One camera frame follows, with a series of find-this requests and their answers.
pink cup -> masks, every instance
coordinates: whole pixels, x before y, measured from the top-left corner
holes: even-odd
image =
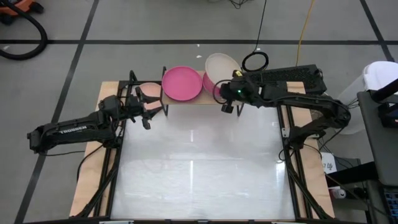
[[[214,83],[209,79],[209,76],[207,76],[207,73],[205,72],[203,75],[203,87],[205,87],[207,92],[213,95],[214,86]],[[216,89],[214,90],[214,95],[220,96],[220,88],[218,86],[216,86]]]
[[[139,85],[139,88],[142,90],[142,92],[147,95],[147,96],[153,96],[153,97],[160,97],[160,85],[156,83],[143,83]],[[160,101],[155,101],[153,103],[144,103],[145,109],[147,110],[152,110],[158,107],[161,107],[162,105],[160,104]]]

metal rack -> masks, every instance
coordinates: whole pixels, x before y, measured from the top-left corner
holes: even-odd
[[[164,76],[166,72],[166,67],[163,67],[162,70],[162,77]],[[139,81],[134,74],[134,72],[131,70],[129,74],[129,80],[126,81],[119,81],[118,85],[118,92],[117,92],[117,97],[118,98],[123,98],[124,90],[126,90],[126,99],[129,97],[129,93],[132,92],[133,86],[141,85],[143,83],[147,82],[152,82],[152,83],[157,83],[157,84],[162,84],[161,81]],[[163,88],[161,88],[160,91],[160,103],[162,105],[162,110],[164,111],[165,115],[167,116],[169,113],[169,105],[164,104],[162,101],[164,91]],[[237,105],[237,114],[238,116],[241,114],[243,110],[243,105]],[[277,114],[279,117],[279,125],[282,128],[284,128],[284,117],[282,114],[282,108],[280,106],[277,107]],[[294,120],[292,116],[292,111],[291,108],[287,108],[287,118],[289,120],[290,126],[294,126]],[[44,222],[34,222],[31,224],[49,224],[49,223],[73,223],[73,224],[98,224],[98,223],[106,223],[108,221],[111,221],[110,216],[111,216],[111,211],[113,207],[113,199],[114,199],[114,193],[115,193],[115,187],[116,187],[116,181],[118,178],[118,169],[119,169],[119,163],[120,163],[120,158],[121,158],[121,151],[123,148],[123,136],[125,132],[125,127],[126,127],[126,121],[123,121],[121,123],[121,128],[122,128],[122,135],[118,138],[118,144],[115,148],[107,148],[105,152],[105,157],[104,157],[104,163],[101,171],[101,177],[100,177],[100,182],[99,182],[99,187],[98,190],[95,192],[94,196],[91,198],[91,200],[88,202],[88,204],[84,207],[84,209],[76,216],[70,217],[69,219],[65,220],[51,220],[51,221],[44,221]],[[281,138],[282,138],[282,145],[285,154],[285,159],[286,162],[291,162],[290,154],[289,154],[289,143],[285,141],[285,138],[282,135],[281,132]],[[115,156],[114,156],[114,162],[112,165],[112,168],[109,170],[109,165],[110,165],[110,159],[112,155],[112,151],[116,151]],[[300,151],[295,151],[296,153],[296,161],[297,161],[297,169],[298,173],[300,176],[300,180],[305,183],[305,176],[303,173],[303,164],[301,161],[300,157]],[[289,186],[290,186],[290,192],[292,194],[292,203],[293,203],[293,210],[295,214],[295,219],[296,223],[307,223],[307,224],[316,224],[316,223],[336,223],[336,224],[350,224],[352,222],[341,222],[339,220],[318,220],[318,219],[313,219],[312,218],[312,209],[309,205],[309,203],[304,200],[305,203],[305,213],[307,217],[309,218],[301,218],[300,215],[300,210],[299,210],[299,203],[298,203],[298,198],[297,198],[297,191],[295,187],[295,182],[293,181],[293,178],[288,176],[289,180]],[[106,213],[105,216],[100,216],[100,210],[101,210],[101,203],[103,199],[103,193],[105,192],[106,188],[110,184],[109,188],[109,197],[108,201],[106,202],[107,207],[106,207]],[[131,222],[120,222],[120,224],[132,224],[132,223],[164,223],[164,224],[171,224],[171,223],[202,223],[202,224],[210,224],[210,223],[216,223],[216,224],[223,224],[223,223],[231,223],[228,221],[211,221],[211,220],[192,220],[192,221],[183,221],[183,220],[134,220]],[[275,222],[264,222],[264,221],[255,221],[255,220],[241,220],[238,222],[240,223],[245,223],[245,224],[271,224]]]

floor tile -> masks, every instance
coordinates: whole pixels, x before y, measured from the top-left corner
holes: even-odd
[[[398,62],[398,45],[390,45],[388,46],[388,49],[390,50],[390,53],[394,60]]]
[[[315,1],[304,39],[377,40],[361,3],[347,0]]]
[[[80,39],[93,0],[38,1],[43,14],[31,12],[47,32],[49,39]],[[28,20],[17,18],[11,26],[0,24],[0,39],[40,39],[37,28]]]
[[[227,0],[102,0],[88,39],[256,39],[263,2],[237,10]],[[268,0],[261,39],[299,39],[309,6],[309,0]],[[317,1],[305,33],[310,40],[375,38],[359,1]]]
[[[84,151],[86,143],[57,146],[48,154]],[[76,174],[84,153],[46,158],[25,222],[67,219],[76,189]]]
[[[9,49],[23,52],[33,47],[11,45]],[[49,45],[41,55],[25,62],[0,58],[0,121],[4,127],[0,166],[6,180],[0,186],[0,214],[4,223],[14,223],[37,159],[26,134],[51,121],[75,50],[76,45]],[[46,187],[58,188],[58,178],[52,176],[52,184]]]
[[[396,13],[398,2],[395,0],[366,0],[366,2],[384,40],[398,40]]]
[[[303,45],[299,65],[314,63],[323,71],[323,80],[332,97],[338,95],[362,74],[372,62],[386,60],[381,47]]]

white container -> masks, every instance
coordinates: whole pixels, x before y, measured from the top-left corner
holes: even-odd
[[[347,87],[338,96],[338,99],[348,105],[357,99],[356,94],[360,91],[379,90],[390,82],[398,78],[398,63],[394,62],[373,62],[366,66],[362,75]],[[340,134],[354,134],[365,129],[361,109],[353,108],[351,112],[351,121]]]
[[[206,59],[205,68],[206,73],[203,76],[203,86],[210,94],[213,94],[213,89],[218,81],[230,80],[232,79],[234,70],[241,70],[241,67],[233,58],[221,53],[210,55]],[[221,84],[217,84],[215,96],[220,96]]]

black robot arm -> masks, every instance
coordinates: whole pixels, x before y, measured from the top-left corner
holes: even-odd
[[[321,112],[322,117],[302,127],[290,127],[289,143],[293,148],[303,148],[306,138],[313,134],[323,136],[327,128],[343,128],[351,119],[348,107],[330,96],[307,95],[287,92],[282,88],[264,84],[253,84],[250,75],[234,71],[230,82],[222,84],[220,95],[226,99],[222,111],[232,113],[233,101],[240,101],[256,107],[295,106]]]
[[[45,152],[59,144],[98,141],[104,147],[113,147],[116,130],[120,121],[142,116],[142,125],[150,129],[150,120],[160,108],[146,110],[144,103],[152,103],[159,98],[149,97],[136,88],[137,96],[127,97],[126,105],[117,96],[108,96],[98,104],[99,110],[87,117],[72,119],[59,123],[49,123],[39,126],[27,134],[30,149],[34,152]]]

